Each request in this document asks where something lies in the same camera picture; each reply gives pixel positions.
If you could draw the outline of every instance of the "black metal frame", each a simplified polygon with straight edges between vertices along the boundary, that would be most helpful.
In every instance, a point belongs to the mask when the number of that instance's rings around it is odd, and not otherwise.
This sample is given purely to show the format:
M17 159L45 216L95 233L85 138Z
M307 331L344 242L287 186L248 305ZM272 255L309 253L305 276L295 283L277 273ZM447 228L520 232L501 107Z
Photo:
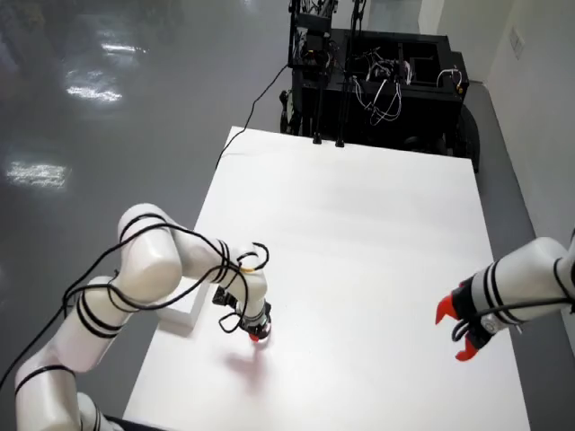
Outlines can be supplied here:
M333 67L310 67L298 64L295 60L294 41L298 26L306 24L304 13L298 14L299 0L293 0L290 26L289 64L292 72L292 97L296 122L292 133L299 134L301 123L304 136L311 136L314 143L321 143L321 135L336 141L336 146L344 146L344 141L364 145L405 148L405 142L413 137L420 141L434 142L445 137L447 148L455 147L455 130L459 113L469 85L463 56L453 52L447 36L424 36L417 34L388 33L358 30L361 23L363 3L355 2L349 31L331 29L325 32L323 48L333 41L339 50L337 62L344 70ZM394 122L377 127L368 127L365 122L369 115L356 101L352 76L358 72L354 54L363 47L377 45L394 46L400 62L404 59L421 61L418 50L432 51L437 60L437 73L444 69L457 68L462 73L462 83L456 86L458 75L443 75L440 86L412 82L405 84L405 73L400 68L402 91L402 114ZM380 83L362 82L363 96L373 100ZM387 106L394 97L395 89L387 85L378 98L378 104Z
M153 428L146 425L136 424L134 422L128 422L127 420L117 419L112 416L106 416L106 418L109 421L120 425L122 428L124 428L124 431L164 431L159 428Z

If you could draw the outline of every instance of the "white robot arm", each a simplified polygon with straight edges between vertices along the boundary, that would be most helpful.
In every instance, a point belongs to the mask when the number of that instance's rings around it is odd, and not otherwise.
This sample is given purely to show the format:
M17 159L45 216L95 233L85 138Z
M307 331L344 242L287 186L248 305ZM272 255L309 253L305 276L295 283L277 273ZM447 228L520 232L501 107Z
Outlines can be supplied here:
M551 238L537 238L492 263L441 300L436 324L449 315L460 321L452 339L465 337L456 358L474 357L498 331L567 305L575 305L575 241L566 251Z
M119 243L124 243L119 246L119 274L94 278L79 290L73 311L56 335L18 370L20 431L120 430L87 396L76 395L75 373L97 366L130 315L156 308L182 276L219 284L214 302L231 305L234 312L227 316L240 316L236 327L253 340L270 333L270 305L261 270L269 256L262 244L230 248L177 225L150 204L130 208L121 217L118 232ZM256 247L266 251L263 262ZM221 321L220 326L226 330Z

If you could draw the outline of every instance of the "glossy floor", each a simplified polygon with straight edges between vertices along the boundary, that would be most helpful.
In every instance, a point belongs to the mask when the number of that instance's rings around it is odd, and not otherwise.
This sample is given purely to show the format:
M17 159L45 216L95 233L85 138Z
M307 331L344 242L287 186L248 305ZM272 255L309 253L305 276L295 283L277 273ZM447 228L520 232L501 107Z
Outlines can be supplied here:
M194 225L229 128L285 64L287 43L287 0L0 0L0 369L116 241L126 208L150 201ZM279 129L289 83L285 72L252 127ZM533 230L489 95L475 86L467 102L482 133L479 186L497 258ZM550 429L549 418L573 423L575 367L560 320L514 342L534 430ZM154 314L133 318L78 377L106 413L121 416L155 324ZM2 429L13 429L11 381Z

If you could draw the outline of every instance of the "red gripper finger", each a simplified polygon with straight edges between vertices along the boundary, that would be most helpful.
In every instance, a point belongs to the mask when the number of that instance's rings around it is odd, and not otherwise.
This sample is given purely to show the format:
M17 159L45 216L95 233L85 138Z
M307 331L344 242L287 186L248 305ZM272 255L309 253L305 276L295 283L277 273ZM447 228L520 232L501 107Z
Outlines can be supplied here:
M443 298L438 305L438 312L435 317L435 324L441 322L445 315L453 317L455 320L459 320L459 316L457 316L456 310L453 308L453 295L449 294L445 298Z
M468 361L469 359L474 357L478 351L479 350L475 348L473 344L471 344L471 341L467 337L465 337L465 350L459 352L456 355L456 359L461 362Z

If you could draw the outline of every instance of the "white tabletop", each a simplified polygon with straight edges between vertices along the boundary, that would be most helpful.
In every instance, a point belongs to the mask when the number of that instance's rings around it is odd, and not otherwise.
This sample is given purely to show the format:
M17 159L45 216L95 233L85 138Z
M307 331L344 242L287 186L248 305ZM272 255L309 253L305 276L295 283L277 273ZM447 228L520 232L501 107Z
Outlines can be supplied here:
M233 128L231 135L238 128ZM161 323L125 419L170 430L529 429L510 336L467 363L438 301L489 263L469 161L248 130L196 230L270 247L273 330Z

